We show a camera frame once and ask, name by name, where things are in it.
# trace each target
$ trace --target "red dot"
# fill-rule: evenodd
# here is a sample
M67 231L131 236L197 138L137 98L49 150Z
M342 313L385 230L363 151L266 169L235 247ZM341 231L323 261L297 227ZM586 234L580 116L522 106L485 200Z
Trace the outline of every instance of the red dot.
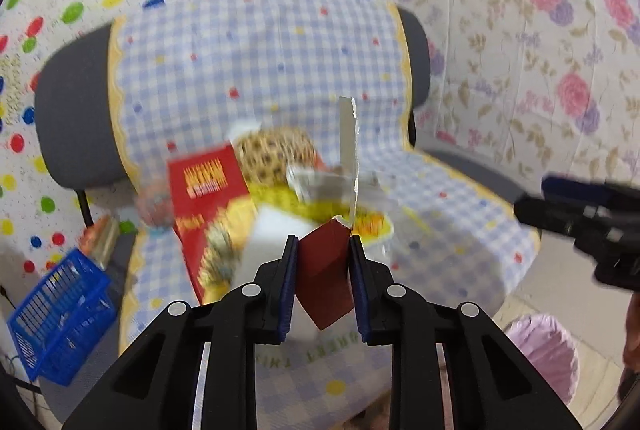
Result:
M38 78L40 77L40 73L36 72L33 77L31 78L31 81L29 83L29 88L31 89L31 92L35 92L36 88L38 86Z
M19 154L24 149L24 137L20 134L14 134L11 136L11 141L9 141L11 145L11 149Z
M53 245L63 245L65 243L65 236L62 233L54 233L51 236L51 241Z
M38 34L40 32L40 29L42 29L42 24L44 23L44 18L42 18L42 16L38 16L37 18L34 18L33 21L29 24L29 27L27 27L27 36L28 37L32 37L35 36L36 34Z

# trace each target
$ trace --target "yellow scalloped trim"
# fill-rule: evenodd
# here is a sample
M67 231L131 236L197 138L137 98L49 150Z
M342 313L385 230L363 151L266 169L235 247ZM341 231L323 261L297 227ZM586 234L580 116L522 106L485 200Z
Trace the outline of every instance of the yellow scalloped trim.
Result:
M439 159L436 159L435 157L430 156L411 146L411 143L409 142L409 132L406 127L409 123L409 114L411 114L411 99L413 95L413 81L412 81L412 74L411 74L411 62L409 60L409 47L406 43L406 37L404 35L404 28L402 26L402 20L400 18L400 13L398 12L398 7L394 3L388 2L387 8L389 10L389 13L391 14L391 16L394 18L396 22L396 40L398 41L398 45L402 50L400 69L402 71L402 75L404 76L404 85L405 85L404 110L402 111L402 115L400 117L400 124L399 124L400 132L402 135L402 149L407 152L418 154L419 156L422 157L422 159L424 159L424 161L428 162L429 164L438 165L440 168L446 171L447 174L452 179L465 181L469 186L471 186L476 191L479 197L487 199L488 201L492 201L492 203L498 204L500 207L502 207L502 209L504 210L505 214L507 214L508 217L513 218L512 204L508 203L502 197L499 197L488 188L485 188L483 185L476 183L472 178L467 177L462 172L457 171L456 169L450 167L448 164L443 163ZM415 211L413 211L408 207L404 207L404 212L409 217L411 217L414 220L414 222L416 222L416 224L425 233L427 233L427 235L431 234L431 228L429 228L422 221L418 222L420 218L418 217ZM538 252L540 249L540 236L538 235L537 232L532 231L531 237L535 244L535 251Z
M127 330L133 316L138 312L140 303L133 292L134 280L137 278L140 270L145 267L145 259L142 258L142 247L146 243L148 234L142 230L136 235L136 241L133 244L131 258L129 259L129 269L127 269L127 279L124 286L124 296L122 297L122 309L120 312L120 342L118 345L118 355L121 355L127 347Z
M116 140L116 147L120 160L124 166L129 180L136 191L140 191L140 169L134 164L127 154L125 133L120 125L120 110L124 103L124 93L116 83L116 70L122 59L122 51L118 46L118 34L122 26L126 23L126 16L119 16L113 21L111 26L111 36L109 37L109 51L107 57L107 90L109 97L109 112L111 115L111 127Z

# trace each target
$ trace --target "blue dot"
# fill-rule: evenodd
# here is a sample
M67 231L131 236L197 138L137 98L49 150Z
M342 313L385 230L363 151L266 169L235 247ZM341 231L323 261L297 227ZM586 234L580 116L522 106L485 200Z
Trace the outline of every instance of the blue dot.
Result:
M161 7L164 5L164 0L145 0L142 4L143 9L151 9L152 7Z
M31 125L35 119L35 110L33 110L33 106L25 108L24 112L22 112L22 120L28 125Z

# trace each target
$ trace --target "red paper piece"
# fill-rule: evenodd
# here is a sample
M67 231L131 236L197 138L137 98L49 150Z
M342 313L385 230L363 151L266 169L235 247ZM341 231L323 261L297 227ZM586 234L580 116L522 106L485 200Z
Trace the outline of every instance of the red paper piece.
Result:
M353 309L347 279L351 229L331 219L298 244L296 296L323 330Z

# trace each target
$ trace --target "blue plastic basket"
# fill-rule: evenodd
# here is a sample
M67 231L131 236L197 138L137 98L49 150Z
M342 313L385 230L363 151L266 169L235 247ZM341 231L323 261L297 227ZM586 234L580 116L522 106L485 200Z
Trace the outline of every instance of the blue plastic basket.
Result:
M31 381L71 383L116 318L109 277L79 250L70 251L9 320L15 347Z

